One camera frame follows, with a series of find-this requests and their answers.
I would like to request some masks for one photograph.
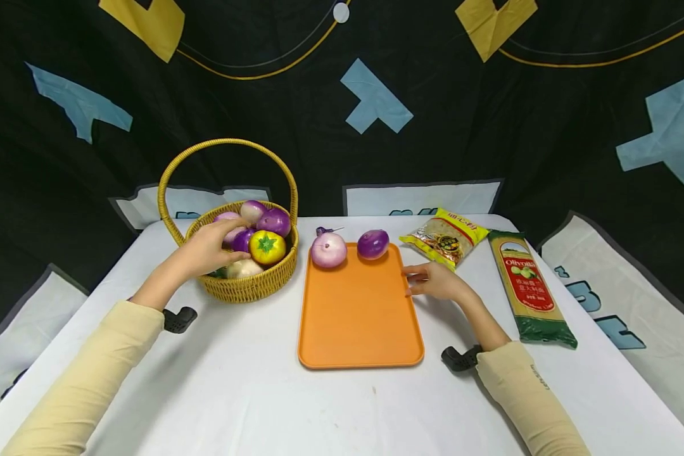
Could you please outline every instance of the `yellow tomato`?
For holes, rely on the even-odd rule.
[[[279,263],[286,254],[286,241],[271,231],[256,231],[249,240],[249,253],[256,263],[272,265]]]

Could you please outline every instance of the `black backdrop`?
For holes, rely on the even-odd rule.
[[[179,50],[237,77],[283,68],[304,49],[254,68],[209,61],[274,59],[308,35],[316,42],[332,21],[331,1],[176,3],[185,13]],[[590,67],[684,29],[684,0],[538,0],[502,46],[578,68],[505,53],[482,62],[453,13],[459,4],[353,0],[350,21],[298,65],[230,80],[184,54],[161,61],[97,0],[0,1],[0,322],[49,263],[96,286],[136,236],[110,199],[158,182],[184,148],[227,136],[288,164],[302,216],[341,215],[351,184],[504,178],[494,212],[533,244],[577,211],[684,303],[684,184],[663,163],[623,172],[615,150],[650,133],[645,97],[684,79],[684,34]],[[356,58],[413,112],[399,134],[380,121],[362,135],[345,123],[358,99],[340,78]],[[134,117],[131,129],[95,120],[92,144],[77,138],[24,62],[107,97]],[[272,165],[250,149],[217,148],[188,159],[172,183],[270,187],[288,205]]]

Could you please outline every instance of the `white circle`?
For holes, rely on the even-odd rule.
[[[350,9],[347,8],[346,4],[340,2],[334,5],[332,16],[334,16],[334,20],[336,20],[338,23],[344,24],[347,22],[347,19],[350,19]]]

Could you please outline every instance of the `wicker basket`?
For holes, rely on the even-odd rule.
[[[264,148],[259,144],[251,141],[246,141],[245,139],[235,139],[235,138],[225,138],[225,139],[211,139],[209,141],[204,141],[199,144],[195,144],[192,148],[185,149],[178,157],[170,162],[167,169],[163,175],[161,175],[160,186],[158,188],[158,207],[160,208],[160,217],[164,221],[165,226],[170,231],[173,239],[178,245],[183,245],[185,238],[183,237],[180,230],[178,230],[177,225],[174,224],[167,210],[167,202],[165,201],[165,191],[167,190],[167,184],[170,180],[170,176],[175,171],[182,161],[197,152],[200,149],[209,148],[218,144],[242,144],[249,146],[256,150],[260,150],[271,157],[274,162],[281,168],[281,171],[286,175],[286,179],[289,181],[289,187],[291,188],[292,201],[291,201],[291,212],[285,210],[285,208],[270,203],[268,201],[261,201],[261,203],[269,208],[278,207],[284,212],[289,214],[291,219],[292,229],[289,232],[289,239],[291,240],[288,253],[283,260],[279,263],[271,266],[271,268],[264,270],[261,274],[251,275],[251,277],[245,277],[242,279],[218,279],[216,277],[210,277],[209,275],[201,275],[199,281],[201,281],[212,296],[220,299],[221,301],[231,302],[231,303],[247,303],[251,301],[257,301],[261,298],[265,298],[276,291],[279,291],[289,279],[294,274],[294,268],[296,267],[297,251],[299,250],[299,232],[297,231],[297,214],[299,210],[299,196],[297,192],[296,182],[289,168],[286,167],[283,161],[276,154],[271,152],[271,150]],[[226,211],[238,212],[241,209],[243,201],[238,201],[235,203],[228,203],[221,207],[216,207],[214,210],[206,212],[198,220],[195,220],[192,225],[190,225],[189,230],[187,230],[187,236],[192,236],[195,231],[200,229],[201,226],[206,224],[211,224],[213,218]]]

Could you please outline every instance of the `basket handle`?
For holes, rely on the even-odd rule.
[[[190,157],[190,155],[198,152],[198,150],[209,148],[211,146],[216,146],[218,144],[241,144],[243,146],[249,146],[250,148],[254,148],[256,150],[260,150],[262,153],[265,153],[266,155],[271,157],[271,160],[273,160],[274,162],[276,162],[277,165],[279,165],[279,168],[281,168],[281,171],[283,171],[284,175],[286,176],[286,180],[289,181],[289,188],[291,188],[292,201],[291,211],[289,212],[289,215],[292,225],[296,226],[297,216],[299,213],[299,193],[297,191],[296,182],[294,181],[294,176],[292,175],[292,172],[289,171],[289,168],[286,167],[286,164],[283,161],[281,161],[278,155],[271,152],[271,150],[264,148],[264,146],[260,144],[247,141],[245,139],[210,139],[208,141],[203,141],[199,144],[195,144],[194,146],[183,150],[178,156],[176,156],[170,162],[170,164],[165,169],[165,172],[161,175],[160,185],[158,186],[158,208],[160,210],[160,218],[161,221],[165,223],[165,226],[170,231],[170,234],[172,235],[173,239],[175,239],[175,242],[177,242],[178,245],[183,245],[185,238],[180,232],[180,230],[178,230],[178,227],[177,225],[175,225],[175,222],[172,221],[172,218],[170,217],[170,214],[167,210],[167,201],[165,201],[165,193],[167,192],[167,184],[170,181],[170,176],[185,158]]]

